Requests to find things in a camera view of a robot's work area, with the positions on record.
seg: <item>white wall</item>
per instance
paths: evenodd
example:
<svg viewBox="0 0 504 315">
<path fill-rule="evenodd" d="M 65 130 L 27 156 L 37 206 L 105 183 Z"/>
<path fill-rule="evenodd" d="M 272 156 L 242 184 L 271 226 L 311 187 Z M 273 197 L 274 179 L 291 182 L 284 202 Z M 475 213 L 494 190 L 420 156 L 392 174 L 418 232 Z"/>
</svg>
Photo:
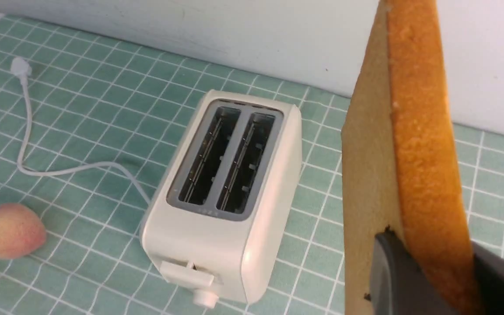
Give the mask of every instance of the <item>white wall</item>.
<svg viewBox="0 0 504 315">
<path fill-rule="evenodd" d="M 0 0 L 23 14 L 349 96 L 377 0 Z M 504 1 L 438 0 L 451 115 L 504 133 Z"/>
<path fill-rule="evenodd" d="M 438 0 L 452 119 L 504 133 L 504 0 Z"/>
</svg>

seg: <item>toaster slot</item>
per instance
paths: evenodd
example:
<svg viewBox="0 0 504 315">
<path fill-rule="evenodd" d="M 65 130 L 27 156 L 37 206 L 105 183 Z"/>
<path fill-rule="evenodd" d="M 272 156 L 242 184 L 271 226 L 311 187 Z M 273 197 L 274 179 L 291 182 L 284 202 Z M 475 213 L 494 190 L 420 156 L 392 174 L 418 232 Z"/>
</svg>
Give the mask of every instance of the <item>toaster slot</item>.
<svg viewBox="0 0 504 315">
<path fill-rule="evenodd" d="M 238 109 L 217 108 L 178 196 L 180 201 L 205 203 L 239 116 Z"/>
<path fill-rule="evenodd" d="M 235 214 L 244 212 L 274 121 L 273 115 L 250 115 L 217 202 L 219 210 Z"/>
</svg>

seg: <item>peach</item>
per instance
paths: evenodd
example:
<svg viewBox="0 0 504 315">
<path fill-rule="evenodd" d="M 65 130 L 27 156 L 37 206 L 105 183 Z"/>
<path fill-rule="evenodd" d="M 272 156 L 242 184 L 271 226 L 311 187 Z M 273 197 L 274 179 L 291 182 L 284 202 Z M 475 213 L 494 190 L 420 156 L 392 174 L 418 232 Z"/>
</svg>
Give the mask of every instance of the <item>peach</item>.
<svg viewBox="0 0 504 315">
<path fill-rule="evenodd" d="M 16 259 L 46 242 L 46 229 L 38 216 L 19 203 L 0 205 L 0 259 Z"/>
</svg>

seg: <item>black tongs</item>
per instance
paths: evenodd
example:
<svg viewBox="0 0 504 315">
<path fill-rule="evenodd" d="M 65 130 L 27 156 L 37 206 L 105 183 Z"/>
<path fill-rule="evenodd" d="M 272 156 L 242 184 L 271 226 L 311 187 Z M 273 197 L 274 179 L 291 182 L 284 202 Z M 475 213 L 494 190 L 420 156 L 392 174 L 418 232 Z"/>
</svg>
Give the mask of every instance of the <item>black tongs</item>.
<svg viewBox="0 0 504 315">
<path fill-rule="evenodd" d="M 504 259 L 474 243 L 476 279 L 486 314 L 504 314 Z M 454 315 L 392 231 L 374 237 L 370 300 L 375 315 Z"/>
</svg>

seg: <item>toaster grill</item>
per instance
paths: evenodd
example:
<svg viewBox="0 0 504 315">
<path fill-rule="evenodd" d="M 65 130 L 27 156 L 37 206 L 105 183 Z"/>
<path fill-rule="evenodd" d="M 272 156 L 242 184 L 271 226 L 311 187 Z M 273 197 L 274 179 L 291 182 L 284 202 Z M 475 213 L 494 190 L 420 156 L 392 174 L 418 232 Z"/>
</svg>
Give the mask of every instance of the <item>toaster grill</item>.
<svg viewBox="0 0 504 315">
<path fill-rule="evenodd" d="M 275 109 L 212 102 L 168 191 L 167 202 L 242 221 L 256 203 L 284 116 Z"/>
</svg>

